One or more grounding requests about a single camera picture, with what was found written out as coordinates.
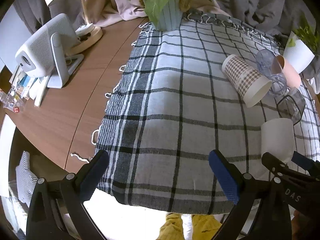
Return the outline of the grey blanket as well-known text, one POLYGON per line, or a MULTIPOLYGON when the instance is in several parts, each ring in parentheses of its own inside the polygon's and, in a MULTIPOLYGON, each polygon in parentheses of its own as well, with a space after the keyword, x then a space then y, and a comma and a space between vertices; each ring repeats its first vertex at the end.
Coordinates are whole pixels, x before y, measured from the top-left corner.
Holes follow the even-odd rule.
MULTIPOLYGON (((270 35, 288 36, 305 14, 309 24, 319 30, 315 17, 303 0, 217 0, 225 15, 241 20, 270 35)), ((18 16, 31 33, 53 18, 44 0, 15 0, 18 16)))

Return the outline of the white cup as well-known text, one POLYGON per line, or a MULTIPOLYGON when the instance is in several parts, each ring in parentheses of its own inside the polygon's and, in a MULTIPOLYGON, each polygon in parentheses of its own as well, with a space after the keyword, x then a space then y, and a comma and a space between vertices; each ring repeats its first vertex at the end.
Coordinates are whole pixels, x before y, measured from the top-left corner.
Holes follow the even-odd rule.
POLYGON ((261 126, 261 155, 268 152, 288 163, 295 149, 293 122, 288 118, 272 119, 261 126))

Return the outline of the checkered paper cup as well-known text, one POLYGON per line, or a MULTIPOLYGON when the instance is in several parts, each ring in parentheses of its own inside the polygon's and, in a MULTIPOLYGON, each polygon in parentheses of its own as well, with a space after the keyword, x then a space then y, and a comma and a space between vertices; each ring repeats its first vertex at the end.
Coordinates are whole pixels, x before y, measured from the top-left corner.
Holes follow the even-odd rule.
POLYGON ((224 60, 222 72, 227 76, 248 108, 255 106, 272 86, 270 79, 235 54, 229 55, 224 60))

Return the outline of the small items clutter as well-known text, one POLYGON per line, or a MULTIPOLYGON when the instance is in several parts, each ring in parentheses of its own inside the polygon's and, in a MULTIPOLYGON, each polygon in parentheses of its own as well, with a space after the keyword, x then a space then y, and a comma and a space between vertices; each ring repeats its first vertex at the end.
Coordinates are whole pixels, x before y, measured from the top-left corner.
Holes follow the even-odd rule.
POLYGON ((5 65, 1 67, 1 107, 14 113, 24 111, 29 99, 40 107, 50 76, 30 77, 21 67, 12 73, 5 65))

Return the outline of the smoky grey square glass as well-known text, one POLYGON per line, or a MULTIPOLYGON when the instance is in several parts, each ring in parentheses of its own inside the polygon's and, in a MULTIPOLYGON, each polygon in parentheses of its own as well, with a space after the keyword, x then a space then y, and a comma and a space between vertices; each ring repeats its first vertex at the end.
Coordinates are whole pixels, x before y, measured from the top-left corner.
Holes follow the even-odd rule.
POLYGON ((291 88, 277 102, 277 111, 281 118, 290 119, 296 125, 302 119, 306 103, 298 88, 291 88))

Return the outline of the plaid grey white tablecloth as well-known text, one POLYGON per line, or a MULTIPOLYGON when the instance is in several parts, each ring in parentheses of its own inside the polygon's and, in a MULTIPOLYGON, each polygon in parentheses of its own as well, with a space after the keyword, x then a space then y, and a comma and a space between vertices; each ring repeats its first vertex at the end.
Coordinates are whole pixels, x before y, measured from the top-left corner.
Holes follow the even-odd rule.
POLYGON ((246 107, 221 66, 232 54, 255 66, 263 49, 283 52, 271 35, 224 15, 193 10, 173 31, 141 26, 100 126, 96 149, 110 162, 97 188, 125 205, 231 211, 208 155, 217 149, 241 172, 268 179, 260 128, 279 113, 270 95, 246 107))

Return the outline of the beige cloth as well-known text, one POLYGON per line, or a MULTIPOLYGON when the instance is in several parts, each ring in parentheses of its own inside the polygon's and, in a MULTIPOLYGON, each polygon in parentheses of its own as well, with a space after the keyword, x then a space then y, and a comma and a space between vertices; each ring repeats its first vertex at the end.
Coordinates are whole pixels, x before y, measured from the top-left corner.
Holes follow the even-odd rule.
MULTIPOLYGON (((86 0, 88 17, 99 27, 106 27, 120 21, 148 17, 142 0, 86 0)), ((224 14, 217 0, 191 0, 190 9, 212 14, 224 14)))

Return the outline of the striped cushion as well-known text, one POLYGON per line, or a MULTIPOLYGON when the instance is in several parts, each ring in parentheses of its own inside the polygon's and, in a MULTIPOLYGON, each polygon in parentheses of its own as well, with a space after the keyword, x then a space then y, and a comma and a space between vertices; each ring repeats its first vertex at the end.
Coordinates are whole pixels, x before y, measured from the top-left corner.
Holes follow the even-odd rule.
POLYGON ((18 199, 29 207, 38 181, 38 177, 30 170, 29 152, 23 151, 20 163, 15 170, 18 199))

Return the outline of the pink cup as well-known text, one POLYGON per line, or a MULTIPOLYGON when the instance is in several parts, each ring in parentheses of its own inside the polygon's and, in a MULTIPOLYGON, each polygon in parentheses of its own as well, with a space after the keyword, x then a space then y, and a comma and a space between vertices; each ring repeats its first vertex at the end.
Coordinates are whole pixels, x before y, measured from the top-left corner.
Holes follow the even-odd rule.
POLYGON ((282 55, 277 55, 271 66, 272 74, 283 74, 286 79, 287 87, 289 88, 299 88, 301 85, 301 78, 293 66, 289 63, 285 57, 282 55))

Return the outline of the yellow slippers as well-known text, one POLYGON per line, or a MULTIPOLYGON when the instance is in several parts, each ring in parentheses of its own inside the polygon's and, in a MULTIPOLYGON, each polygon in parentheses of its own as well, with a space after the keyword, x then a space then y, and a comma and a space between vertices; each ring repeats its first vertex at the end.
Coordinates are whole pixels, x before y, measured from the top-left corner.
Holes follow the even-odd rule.
MULTIPOLYGON (((190 215, 188 226, 191 239, 213 239, 222 224, 213 215, 190 215)), ((168 212, 157 239, 185 239, 182 214, 168 212)))

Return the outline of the wooden table lamp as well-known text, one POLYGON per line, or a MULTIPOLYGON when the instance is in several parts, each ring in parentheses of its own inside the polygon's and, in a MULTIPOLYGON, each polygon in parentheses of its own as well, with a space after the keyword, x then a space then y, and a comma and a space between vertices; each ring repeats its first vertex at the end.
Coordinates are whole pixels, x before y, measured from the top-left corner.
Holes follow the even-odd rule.
POLYGON ((44 0, 52 17, 60 13, 68 16, 78 37, 78 43, 70 48, 68 55, 84 52, 95 45, 103 36, 100 27, 95 26, 88 17, 86 0, 44 0))

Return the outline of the green plant in white pot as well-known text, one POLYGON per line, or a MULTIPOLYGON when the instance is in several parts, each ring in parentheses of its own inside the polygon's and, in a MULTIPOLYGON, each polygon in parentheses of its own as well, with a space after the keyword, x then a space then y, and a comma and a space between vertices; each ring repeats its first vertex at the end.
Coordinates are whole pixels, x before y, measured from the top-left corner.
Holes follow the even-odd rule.
POLYGON ((305 14, 302 14, 298 28, 293 29, 289 35, 283 57, 300 74, 316 56, 318 44, 319 32, 309 24, 305 14))

